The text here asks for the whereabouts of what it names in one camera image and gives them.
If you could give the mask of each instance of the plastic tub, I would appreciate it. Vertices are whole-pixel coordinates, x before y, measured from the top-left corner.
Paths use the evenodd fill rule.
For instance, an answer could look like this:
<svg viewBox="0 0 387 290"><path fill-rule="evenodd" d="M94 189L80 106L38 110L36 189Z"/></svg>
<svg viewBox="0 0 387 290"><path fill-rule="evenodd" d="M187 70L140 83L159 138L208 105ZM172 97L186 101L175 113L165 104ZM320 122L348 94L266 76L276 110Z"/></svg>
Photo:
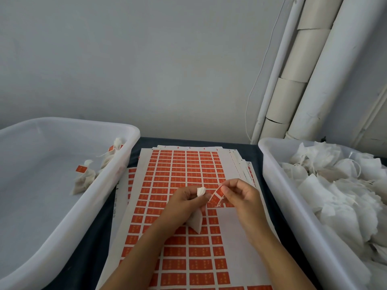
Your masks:
<svg viewBox="0 0 387 290"><path fill-rule="evenodd" d="M289 162L301 142L305 146L314 144L312 141L278 138L259 141L258 146L264 155L262 173L265 181L322 287L327 290L366 290L279 165ZM341 146L341 149L344 156L354 151L345 146Z"/></svg>
<svg viewBox="0 0 387 290"><path fill-rule="evenodd" d="M70 195L87 159L98 171L116 137L125 144L83 194ZM64 267L128 165L140 137L126 124L39 118L0 130L0 289L41 289Z"/></svg>

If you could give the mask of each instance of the wire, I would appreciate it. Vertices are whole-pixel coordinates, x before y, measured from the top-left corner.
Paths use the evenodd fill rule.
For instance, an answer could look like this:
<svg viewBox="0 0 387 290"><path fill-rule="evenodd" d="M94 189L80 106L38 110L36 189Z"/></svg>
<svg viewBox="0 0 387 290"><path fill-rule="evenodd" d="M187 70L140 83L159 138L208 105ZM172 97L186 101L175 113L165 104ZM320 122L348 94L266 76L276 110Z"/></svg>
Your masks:
<svg viewBox="0 0 387 290"><path fill-rule="evenodd" d="M261 74L262 68L263 68L263 66L264 66L264 62L265 62L265 59L266 59L266 55L267 55L267 53L268 53L268 49L270 48L271 40L272 40L272 38L273 38L274 29L276 28L276 25L277 25L277 22L278 22L278 19L279 19L279 15L281 15L281 11L282 11L282 8L284 7L285 1L286 1L286 0L284 0L284 1L282 2L282 6L281 6L281 9L279 10L279 13L278 13L276 22L274 23L273 29L271 30L270 40L269 40L269 43L268 43L268 46L267 46L267 49L266 49L266 52L265 52L265 55L264 55L264 59L263 59L263 61L262 61L261 68L259 69L257 79L255 80L255 83L254 83L254 85L253 85L253 88L251 89L251 92L249 93L249 96L247 97L246 111L244 112L244 127L245 127L245 129L246 129L246 135L247 135L247 137L249 138L250 141L251 141L251 138L250 138L250 136L249 136L249 133L247 132L247 108L249 107L250 96L251 96L251 94L252 94L252 92L253 92L253 90L254 90L255 85L257 84L259 75Z"/></svg>

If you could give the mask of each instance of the person's right arm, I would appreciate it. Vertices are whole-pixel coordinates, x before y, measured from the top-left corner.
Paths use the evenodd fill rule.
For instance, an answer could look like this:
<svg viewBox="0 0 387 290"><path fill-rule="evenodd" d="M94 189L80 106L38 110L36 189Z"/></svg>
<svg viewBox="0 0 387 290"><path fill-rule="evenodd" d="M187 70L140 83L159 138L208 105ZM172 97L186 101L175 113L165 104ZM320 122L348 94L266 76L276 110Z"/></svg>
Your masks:
<svg viewBox="0 0 387 290"><path fill-rule="evenodd" d="M222 183L222 192L235 206L247 239L257 250L275 290L316 290L271 231L259 191L240 179Z"/></svg>

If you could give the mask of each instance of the hand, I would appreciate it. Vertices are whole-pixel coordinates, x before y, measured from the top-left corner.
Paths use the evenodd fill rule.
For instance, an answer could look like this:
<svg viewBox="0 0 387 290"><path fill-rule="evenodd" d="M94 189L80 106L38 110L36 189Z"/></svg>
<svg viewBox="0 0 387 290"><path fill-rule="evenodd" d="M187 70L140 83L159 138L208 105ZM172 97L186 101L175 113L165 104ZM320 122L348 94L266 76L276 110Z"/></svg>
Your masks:
<svg viewBox="0 0 387 290"><path fill-rule="evenodd" d="M257 239L271 232L259 191L241 179L226 180L222 183L221 190L235 206L247 239L255 246Z"/></svg>
<svg viewBox="0 0 387 290"><path fill-rule="evenodd" d="M197 188L200 186L188 186L178 188L169 199L162 214L157 219L171 236L178 227L184 224L190 215L198 208L202 211L206 209L206 203L209 201L211 194L197 197Z"/></svg>

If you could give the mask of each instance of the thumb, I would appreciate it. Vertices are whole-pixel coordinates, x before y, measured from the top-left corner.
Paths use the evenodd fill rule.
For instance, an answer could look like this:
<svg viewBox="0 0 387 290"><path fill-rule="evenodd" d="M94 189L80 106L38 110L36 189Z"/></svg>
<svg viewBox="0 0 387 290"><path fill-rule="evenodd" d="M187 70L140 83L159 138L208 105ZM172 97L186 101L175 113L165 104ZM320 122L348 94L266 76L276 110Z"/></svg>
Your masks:
<svg viewBox="0 0 387 290"><path fill-rule="evenodd" d="M225 195L225 197L227 198L227 200L235 207L237 207L242 201L241 197L237 195L234 191L232 191L230 188L228 188L227 186L223 185L221 187L221 190Z"/></svg>
<svg viewBox="0 0 387 290"><path fill-rule="evenodd" d="M192 210L195 210L197 208L200 208L201 206L206 205L206 203L210 200L211 194L206 193L205 195L199 196L197 198L194 198L193 200L190 200L190 205Z"/></svg>

